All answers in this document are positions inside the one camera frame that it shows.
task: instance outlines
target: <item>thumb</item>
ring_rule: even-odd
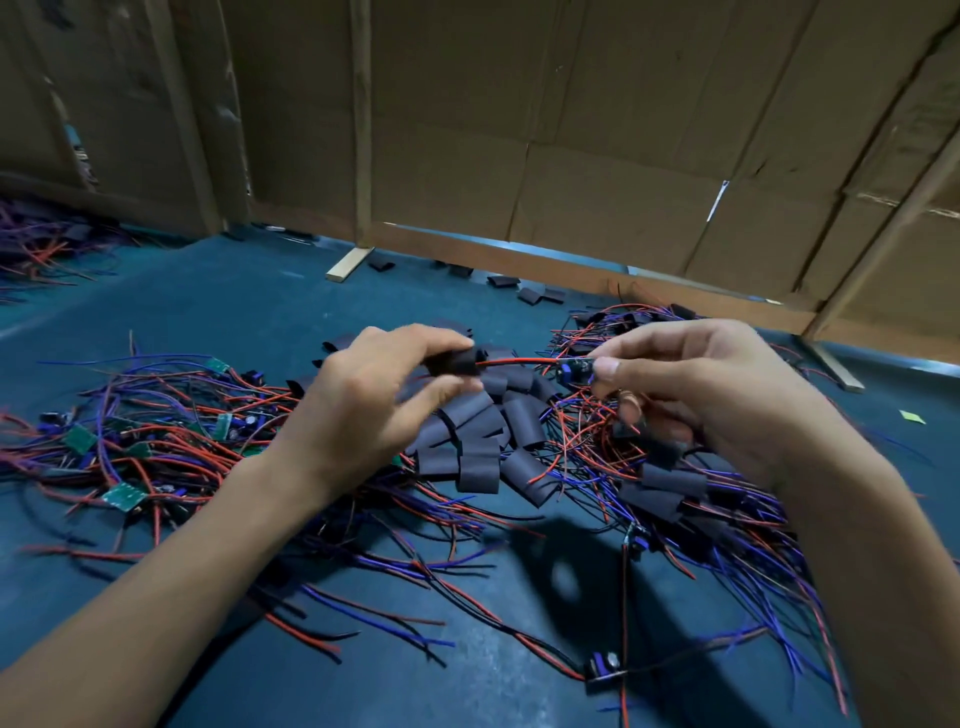
[[[438,376],[397,409],[394,422],[400,437],[415,436],[431,412],[443,407],[457,395],[482,390],[483,384],[475,377]]]
[[[686,389],[685,373],[688,363],[598,356],[593,362],[596,382],[594,390],[626,389],[637,394],[654,394],[671,400],[681,400]]]

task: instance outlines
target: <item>wooden post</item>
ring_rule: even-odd
[[[824,303],[824,307],[814,316],[813,321],[804,331],[804,340],[812,341],[847,306],[869,275],[896,247],[903,231],[917,219],[918,215],[924,214],[958,163],[960,163],[960,126],[953,130],[953,135],[940,150],[938,157],[926,168],[913,189],[903,198],[897,210],[887,221],[886,227],[880,231],[866,253],[860,257],[843,282]]]
[[[151,33],[154,36],[160,71],[167,85],[170,106],[173,109],[174,120],[177,122],[177,131],[180,133],[180,146],[193,181],[197,206],[207,234],[216,235],[227,228],[227,223],[220,214],[217,198],[213,192],[210,170],[206,165],[204,143],[197,126],[197,115],[190,97],[186,74],[183,71],[180,49],[177,47],[170,6],[167,0],[147,0],[145,5]]]
[[[370,246],[372,220],[373,123],[371,101],[371,0],[350,0],[350,36],[353,46],[353,146],[356,166],[354,186],[354,240],[347,253],[326,277],[342,282],[363,262]]]

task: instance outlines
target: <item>blue wire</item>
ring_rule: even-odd
[[[456,647],[456,646],[457,646],[456,643],[452,643],[452,642],[449,642],[449,641],[447,641],[447,640],[434,640],[433,638],[430,638],[430,637],[421,637],[420,635],[414,634],[413,632],[401,632],[400,630],[394,629],[393,627],[391,627],[391,626],[389,626],[389,625],[387,625],[387,624],[384,624],[383,622],[379,622],[379,621],[377,621],[376,619],[370,619],[369,617],[365,617],[364,615],[357,614],[356,612],[348,609],[347,607],[343,606],[342,604],[339,604],[339,603],[337,603],[337,602],[335,602],[335,601],[332,601],[331,599],[327,599],[325,596],[323,596],[323,595],[319,594],[318,592],[314,591],[314,590],[313,590],[310,586],[308,586],[307,584],[300,584],[300,589],[301,589],[305,594],[309,595],[312,599],[316,599],[316,600],[319,601],[321,604],[325,604],[327,607],[329,607],[330,609],[332,609],[332,610],[334,610],[334,611],[336,611],[336,612],[340,612],[341,614],[345,614],[345,615],[347,615],[348,617],[353,617],[353,618],[356,619],[357,621],[363,622],[364,624],[368,624],[368,625],[371,626],[371,627],[376,627],[377,629],[382,629],[384,632],[387,632],[388,634],[394,635],[395,637],[400,637],[400,638],[403,639],[403,640],[412,640],[413,642],[417,642],[417,643],[420,643],[420,644],[423,644],[423,645],[427,645],[427,644],[438,644],[438,645],[441,645],[441,646],[443,646],[443,647]]]

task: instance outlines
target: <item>electronic component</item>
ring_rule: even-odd
[[[63,444],[78,455],[83,455],[97,444],[97,436],[82,425],[73,425],[63,436]]]
[[[452,445],[417,450],[417,472],[423,477],[455,477],[460,472],[460,457]]]
[[[529,392],[534,385],[534,372],[519,364],[506,364],[496,368],[507,376],[507,387],[516,392]]]
[[[553,303],[563,303],[566,301],[566,291],[562,288],[544,288],[543,297]]]
[[[103,495],[105,503],[112,505],[124,513],[130,513],[131,510],[146,499],[146,492],[132,486],[130,483],[117,483]]]
[[[684,501],[684,497],[679,493],[640,488],[634,482],[626,480],[620,486],[619,495],[625,503],[630,503],[651,516],[656,516],[664,521],[675,523],[682,516],[678,509]]]
[[[326,349],[329,353],[341,352],[344,349],[349,349],[350,344],[353,343],[353,339],[356,337],[357,336],[355,333],[345,333],[335,339],[324,341],[324,349]]]
[[[533,385],[530,387],[530,394],[538,400],[552,402],[563,397],[564,393],[560,387],[552,380],[543,375],[534,373]]]
[[[664,470],[673,469],[678,462],[683,460],[687,448],[686,443],[658,440],[646,433],[641,434],[637,444],[640,449],[647,453],[648,463]]]
[[[240,378],[248,384],[252,384],[254,387],[262,387],[264,385],[263,372],[258,372],[256,369],[244,372],[240,375]]]
[[[715,473],[736,473],[736,468],[715,452],[701,450],[687,456],[688,462],[697,468]]]
[[[508,401],[519,400],[523,402],[524,406],[530,410],[531,414],[534,415],[537,419],[550,409],[550,405],[543,400],[538,400],[533,395],[527,395],[523,392],[516,392],[514,390],[508,391],[503,396],[503,403],[506,404]]]
[[[690,471],[668,471],[651,465],[643,466],[643,487],[703,498],[707,495],[707,476]]]
[[[571,358],[560,362],[557,379],[563,384],[586,385],[593,377],[593,359]]]
[[[73,240],[78,243],[84,242],[93,231],[92,225],[85,225],[84,223],[75,223],[63,231],[60,236],[64,240]]]
[[[500,490],[500,452],[495,455],[462,455],[457,491],[494,494]]]
[[[687,321],[693,321],[697,318],[697,313],[692,308],[687,308],[685,305],[680,305],[679,303],[671,303],[670,310],[673,311],[673,315],[681,319],[686,319]]]
[[[487,276],[487,281],[494,288],[509,288],[520,283],[520,279],[515,279],[513,276]]]
[[[438,411],[451,426],[459,427],[470,418],[476,417],[488,407],[493,407],[493,400],[486,392],[471,392],[454,397]]]
[[[210,435],[218,443],[224,442],[227,439],[227,436],[230,432],[230,425],[233,424],[233,415],[229,412],[225,412],[222,415],[217,415],[217,424],[213,426],[213,434]]]
[[[431,321],[428,326],[435,328],[449,328],[452,331],[456,331],[459,334],[466,336],[466,338],[473,337],[473,329],[466,324],[461,324],[459,321],[454,321],[453,319],[434,319]]]
[[[520,288],[520,292],[516,294],[516,297],[524,303],[537,305],[542,298],[542,294],[539,291],[535,291],[533,288]]]
[[[476,347],[470,347],[460,352],[440,352],[427,356],[423,359],[423,366],[431,376],[480,376],[477,362],[483,360],[483,354]]]
[[[514,450],[500,461],[500,474],[511,488],[540,508],[560,490],[560,481],[545,473],[547,467],[525,450]]]
[[[468,268],[466,265],[453,265],[450,264],[450,275],[456,276],[458,279],[468,279],[473,275],[473,269]]]
[[[500,446],[489,437],[468,437],[460,441],[459,448],[463,457],[494,457],[497,462],[500,459]]]
[[[487,370],[480,375],[484,391],[493,398],[493,401],[502,400],[507,393],[507,378],[497,370]]]
[[[487,407],[457,427],[457,437],[461,439],[488,437],[504,429],[507,429],[507,421],[503,419],[500,410],[495,406]],[[507,442],[510,442],[509,430],[507,431]]]
[[[445,443],[449,439],[450,429],[446,426],[446,422],[437,415],[430,415],[420,427],[417,439],[405,452],[412,454],[420,448],[432,448],[440,443]]]
[[[64,427],[70,424],[70,414],[68,412],[43,412],[39,420],[45,425],[56,425]]]
[[[221,361],[220,359],[216,359],[213,357],[210,357],[209,359],[207,359],[206,362],[204,363],[204,366],[206,366],[207,369],[213,371],[215,374],[218,374],[218,375],[226,374],[227,370],[230,368],[230,365],[227,364],[226,361]]]
[[[594,652],[584,666],[584,676],[587,678],[588,684],[602,683],[622,675],[623,671],[620,668],[620,658],[615,652],[608,652],[606,654]]]
[[[518,448],[539,448],[546,442],[540,418],[523,400],[510,400],[503,405],[503,414],[510,424]]]
[[[295,379],[287,379],[287,388],[290,390],[290,396],[295,400],[302,400],[303,395],[306,394],[303,391],[303,386]]]
[[[383,273],[384,271],[389,271],[391,268],[396,266],[396,263],[394,263],[384,254],[379,253],[378,251],[373,251],[367,255],[367,265],[373,268],[377,273]]]
[[[481,361],[492,361],[496,359],[513,359],[516,352],[510,347],[500,347],[496,344],[480,344],[477,350],[483,355]]]

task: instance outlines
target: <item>blue floor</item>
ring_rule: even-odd
[[[100,376],[35,362],[123,355],[130,329],[144,351],[209,353],[239,370],[264,371],[277,383],[308,375],[324,339],[363,326],[393,328],[444,317],[473,326],[478,341],[530,354],[546,343],[549,329],[564,323],[567,308],[605,303],[571,294],[565,306],[541,302],[531,307],[514,291],[457,279],[432,261],[405,256],[398,256],[398,265],[388,272],[362,266],[346,282],[331,283],[324,273],[339,257],[337,250],[266,232],[252,232],[242,242],[211,238],[178,251],[135,255],[120,276],[84,286],[72,298],[0,310],[0,404],[27,416],[65,406]],[[960,492],[951,482],[949,460],[960,425],[960,379],[843,358],[867,385],[866,394],[846,394],[828,383],[825,391],[871,431],[901,443],[881,449],[914,490],[927,495],[924,508],[947,546],[960,552]],[[920,414],[927,425],[905,421],[901,409]],[[508,488],[482,498],[503,512],[533,511]],[[33,492],[0,490],[0,665],[12,662],[104,586],[102,578],[76,564],[17,552],[25,544],[55,543],[67,528],[100,547],[112,541],[118,514],[89,514],[68,524],[63,510]],[[591,652],[616,649],[617,538],[577,529],[576,524],[588,523],[567,503],[549,503],[542,513],[548,521],[538,530],[548,535],[545,542],[513,538],[510,548],[490,559],[497,564],[491,578],[464,579],[461,586],[506,621],[570,654],[586,659]],[[144,532],[132,536],[127,548],[136,548],[137,538],[145,545]],[[390,553],[387,543],[375,548]],[[447,667],[427,663],[417,650],[374,630],[344,643],[344,663],[337,667],[272,625],[251,622],[246,619],[251,613],[240,609],[166,717],[169,725],[617,725],[616,713],[598,712],[613,705],[614,693],[587,695],[582,685],[512,638],[473,621],[438,595],[329,565],[313,577],[325,590],[347,598],[446,619],[447,627],[436,636],[457,644],[442,653]],[[638,621],[645,625],[642,631],[633,629],[630,651],[638,662],[742,623],[742,610],[708,575],[691,581],[660,556],[644,557],[636,585]],[[301,606],[310,615],[308,627],[354,626],[320,605]],[[636,703],[634,726],[857,724],[855,717],[840,715],[829,686],[816,678],[802,679],[793,701],[786,662],[767,640],[726,656],[692,658],[656,681],[637,679],[630,694]]]

